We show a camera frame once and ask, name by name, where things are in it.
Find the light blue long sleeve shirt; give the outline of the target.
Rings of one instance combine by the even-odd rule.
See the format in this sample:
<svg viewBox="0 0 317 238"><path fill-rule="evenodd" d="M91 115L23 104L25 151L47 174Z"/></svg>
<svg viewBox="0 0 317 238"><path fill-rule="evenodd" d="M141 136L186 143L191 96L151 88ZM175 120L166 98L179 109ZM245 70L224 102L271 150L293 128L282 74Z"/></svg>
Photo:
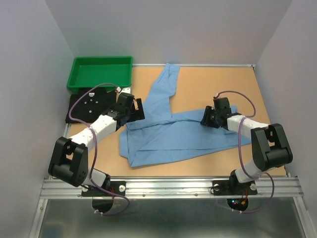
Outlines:
<svg viewBox="0 0 317 238"><path fill-rule="evenodd" d="M120 134L119 153L130 167L184 161L248 145L250 140L223 128L201 125L212 95L229 89L234 73L244 68L138 67L132 88L143 93L145 119L129 123Z"/></svg>

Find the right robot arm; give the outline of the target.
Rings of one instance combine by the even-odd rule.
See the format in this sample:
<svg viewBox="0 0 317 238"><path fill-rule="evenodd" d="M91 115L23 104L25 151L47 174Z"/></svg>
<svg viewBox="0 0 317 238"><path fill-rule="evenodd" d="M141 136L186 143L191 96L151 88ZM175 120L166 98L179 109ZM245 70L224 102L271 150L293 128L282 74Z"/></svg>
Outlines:
<svg viewBox="0 0 317 238"><path fill-rule="evenodd" d="M240 193L246 183L293 161L293 153L282 125L260 123L240 113L233 113L226 97L214 97L213 103L213 106L205 108L201 125L238 133L241 167L229 177L228 188L231 192ZM252 159L245 165L242 162L242 136L250 139L252 145Z"/></svg>

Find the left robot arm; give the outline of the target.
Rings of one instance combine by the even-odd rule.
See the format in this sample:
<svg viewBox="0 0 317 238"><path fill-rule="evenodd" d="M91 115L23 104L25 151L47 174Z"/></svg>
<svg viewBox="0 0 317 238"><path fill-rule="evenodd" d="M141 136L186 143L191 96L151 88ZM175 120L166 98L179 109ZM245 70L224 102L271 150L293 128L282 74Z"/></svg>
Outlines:
<svg viewBox="0 0 317 238"><path fill-rule="evenodd" d="M60 137L56 141L49 174L74 187L93 186L98 195L106 195L110 191L110 176L90 167L88 154L99 142L126 123L144 118L142 100L129 93L120 93L117 102L88 128L70 138Z"/></svg>

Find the folded black shirt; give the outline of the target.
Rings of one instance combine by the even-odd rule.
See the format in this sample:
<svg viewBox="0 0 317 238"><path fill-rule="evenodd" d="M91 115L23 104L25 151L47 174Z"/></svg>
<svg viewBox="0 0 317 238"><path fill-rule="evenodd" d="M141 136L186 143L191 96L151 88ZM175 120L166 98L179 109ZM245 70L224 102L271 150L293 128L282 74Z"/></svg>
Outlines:
<svg viewBox="0 0 317 238"><path fill-rule="evenodd" d="M97 88L86 95L72 110L72 117L93 123L102 112L115 103L116 92L107 91L105 88Z"/></svg>

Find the green plastic tray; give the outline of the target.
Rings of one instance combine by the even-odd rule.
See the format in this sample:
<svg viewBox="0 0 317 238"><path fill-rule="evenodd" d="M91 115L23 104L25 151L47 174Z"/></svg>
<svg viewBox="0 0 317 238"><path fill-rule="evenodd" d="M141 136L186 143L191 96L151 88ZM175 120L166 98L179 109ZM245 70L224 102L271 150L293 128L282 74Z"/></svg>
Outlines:
<svg viewBox="0 0 317 238"><path fill-rule="evenodd" d="M67 89L77 93L102 83L119 87L131 86L133 58L131 56L76 57L70 71Z"/></svg>

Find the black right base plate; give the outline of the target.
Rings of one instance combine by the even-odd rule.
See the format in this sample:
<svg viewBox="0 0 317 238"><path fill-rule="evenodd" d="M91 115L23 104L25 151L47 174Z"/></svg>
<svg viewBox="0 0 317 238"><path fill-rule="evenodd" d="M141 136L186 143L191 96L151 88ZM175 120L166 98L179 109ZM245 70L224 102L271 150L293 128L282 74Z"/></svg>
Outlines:
<svg viewBox="0 0 317 238"><path fill-rule="evenodd" d="M233 184L228 179L214 180L211 185L211 194L215 196L257 195L257 193L254 181Z"/></svg>

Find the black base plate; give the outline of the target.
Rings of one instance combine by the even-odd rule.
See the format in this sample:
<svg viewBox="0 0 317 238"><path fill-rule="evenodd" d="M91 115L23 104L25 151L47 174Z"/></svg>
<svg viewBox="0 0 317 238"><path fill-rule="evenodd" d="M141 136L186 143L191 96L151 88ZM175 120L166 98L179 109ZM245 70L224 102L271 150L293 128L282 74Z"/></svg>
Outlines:
<svg viewBox="0 0 317 238"><path fill-rule="evenodd" d="M109 197L110 194L101 191L100 189L87 185L87 190L82 188L81 196L82 197ZM121 196L125 196L126 192L126 181L118 180L118 181L111 181L110 184L107 186L106 190L111 193L115 193Z"/></svg>
<svg viewBox="0 0 317 238"><path fill-rule="evenodd" d="M211 194L215 196L257 195L257 193L254 181L233 184L228 179L214 180L211 185Z"/></svg>

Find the aluminium mounting rail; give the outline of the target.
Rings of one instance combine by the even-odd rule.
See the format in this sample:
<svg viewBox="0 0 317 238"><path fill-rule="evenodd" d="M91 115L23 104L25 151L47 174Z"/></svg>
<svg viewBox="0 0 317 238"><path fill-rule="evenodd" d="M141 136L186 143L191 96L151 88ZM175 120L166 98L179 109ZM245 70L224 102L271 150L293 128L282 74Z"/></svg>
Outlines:
<svg viewBox="0 0 317 238"><path fill-rule="evenodd" d="M213 186L227 181L225 177L113 177L112 184L124 185L125 196L133 199L220 198L211 194ZM274 197L303 197L298 178L273 178ZM59 179L44 180L41 199L85 199L82 187L73 187Z"/></svg>

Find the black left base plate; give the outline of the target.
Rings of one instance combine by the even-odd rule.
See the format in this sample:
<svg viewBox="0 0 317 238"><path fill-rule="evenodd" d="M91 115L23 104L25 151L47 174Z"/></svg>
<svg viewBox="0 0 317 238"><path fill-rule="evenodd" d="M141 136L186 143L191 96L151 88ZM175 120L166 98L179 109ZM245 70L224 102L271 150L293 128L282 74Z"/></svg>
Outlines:
<svg viewBox="0 0 317 238"><path fill-rule="evenodd" d="M101 191L100 189L87 185L87 190L82 188L81 196L82 197L109 197L110 194ZM118 181L111 181L110 184L107 186L106 190L111 193L115 193L121 196L125 196L126 192L126 181L118 180Z"/></svg>

